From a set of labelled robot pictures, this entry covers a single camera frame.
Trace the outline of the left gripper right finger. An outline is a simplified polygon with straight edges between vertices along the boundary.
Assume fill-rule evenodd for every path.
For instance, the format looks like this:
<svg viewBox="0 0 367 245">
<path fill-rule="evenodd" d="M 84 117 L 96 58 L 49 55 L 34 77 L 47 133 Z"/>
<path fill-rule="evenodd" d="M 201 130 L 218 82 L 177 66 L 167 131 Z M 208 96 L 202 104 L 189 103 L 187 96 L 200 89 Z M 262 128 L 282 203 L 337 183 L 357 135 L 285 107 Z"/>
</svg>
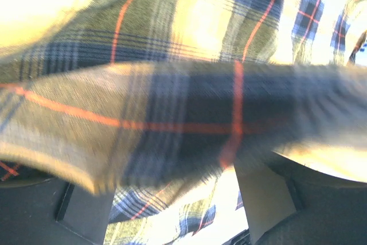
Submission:
<svg viewBox="0 0 367 245">
<path fill-rule="evenodd" d="M 366 184 L 271 154 L 235 165 L 249 229 L 235 244 L 366 244 Z"/>
</svg>

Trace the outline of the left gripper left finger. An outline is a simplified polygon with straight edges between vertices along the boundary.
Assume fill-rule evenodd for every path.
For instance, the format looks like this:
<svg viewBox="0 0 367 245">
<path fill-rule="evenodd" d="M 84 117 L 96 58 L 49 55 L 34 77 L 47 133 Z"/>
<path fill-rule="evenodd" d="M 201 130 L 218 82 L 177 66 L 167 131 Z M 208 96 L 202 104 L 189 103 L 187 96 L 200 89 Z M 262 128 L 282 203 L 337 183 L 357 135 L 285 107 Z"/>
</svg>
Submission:
<svg viewBox="0 0 367 245">
<path fill-rule="evenodd" d="M 113 198 L 57 178 L 1 188 L 1 244 L 103 244 Z"/>
</svg>

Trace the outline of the yellow plaid flannel shirt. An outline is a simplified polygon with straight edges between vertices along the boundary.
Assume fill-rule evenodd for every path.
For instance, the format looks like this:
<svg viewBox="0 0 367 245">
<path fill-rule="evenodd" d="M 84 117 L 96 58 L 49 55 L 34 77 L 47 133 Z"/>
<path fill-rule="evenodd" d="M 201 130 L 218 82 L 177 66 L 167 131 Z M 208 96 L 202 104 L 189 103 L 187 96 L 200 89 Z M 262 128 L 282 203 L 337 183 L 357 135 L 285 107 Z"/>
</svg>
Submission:
<svg viewBox="0 0 367 245">
<path fill-rule="evenodd" d="M 1 188 L 114 193 L 103 244 L 242 206 L 235 165 L 366 183 L 366 0 L 1 0 Z"/>
</svg>

